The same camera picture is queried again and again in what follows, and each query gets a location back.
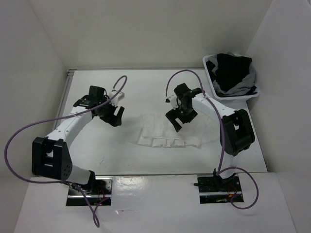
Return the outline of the white pleated skirt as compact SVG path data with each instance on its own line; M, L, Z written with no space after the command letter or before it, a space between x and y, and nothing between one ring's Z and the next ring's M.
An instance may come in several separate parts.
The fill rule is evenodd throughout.
M201 148L219 140L218 124L204 114L176 131L164 114L142 114L134 119L129 142L152 148Z

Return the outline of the white plastic basket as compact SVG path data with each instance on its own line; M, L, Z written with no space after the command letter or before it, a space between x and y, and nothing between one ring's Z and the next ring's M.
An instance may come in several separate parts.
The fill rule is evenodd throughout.
M252 94L252 95L244 95L244 96L230 96L230 97L220 97L217 95L215 89L214 89L214 86L212 84L212 79L209 75L209 72L208 72L208 69L207 69L207 65L206 65L206 62L208 61L208 58L211 57L212 55L206 55L202 58L202 61L203 61L203 65L204 65L204 69L205 69L205 72L207 74L207 80L208 80L208 83L210 85L210 88L211 88L211 91L212 91L212 94L214 96L215 99L217 100L221 100L221 101L247 101L251 98L255 98L255 97L258 97L261 93L261 90L260 88L257 86L257 84L255 83L255 86L256 86L256 90L255 90L255 93Z

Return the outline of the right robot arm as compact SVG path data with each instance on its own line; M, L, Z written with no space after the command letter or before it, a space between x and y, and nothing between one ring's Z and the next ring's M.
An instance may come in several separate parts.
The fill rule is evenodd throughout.
M176 132L182 129L182 124L194 120L198 112L219 122L222 150L219 165L213 171L211 187L217 191L225 191L235 175L233 158L241 151L249 149L255 141L248 112L227 107L211 98L201 88L190 89L185 83L178 85L174 94L167 96L165 102L172 106L165 116Z

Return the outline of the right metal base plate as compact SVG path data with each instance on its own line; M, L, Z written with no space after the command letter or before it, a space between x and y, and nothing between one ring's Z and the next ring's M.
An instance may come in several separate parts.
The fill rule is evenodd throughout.
M198 175L193 184L198 188L201 204L244 202L240 179L233 174L227 179L215 174Z

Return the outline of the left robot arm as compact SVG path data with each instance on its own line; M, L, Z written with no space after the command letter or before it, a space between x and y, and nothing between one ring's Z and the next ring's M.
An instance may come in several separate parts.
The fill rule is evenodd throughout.
M110 93L102 87L91 86L89 93L78 99L70 117L45 137L37 137L32 143L32 173L36 176L59 180L86 194L104 186L91 170L73 165L69 149L80 131L98 117L113 127L121 125L125 110L118 107L124 93L113 89Z

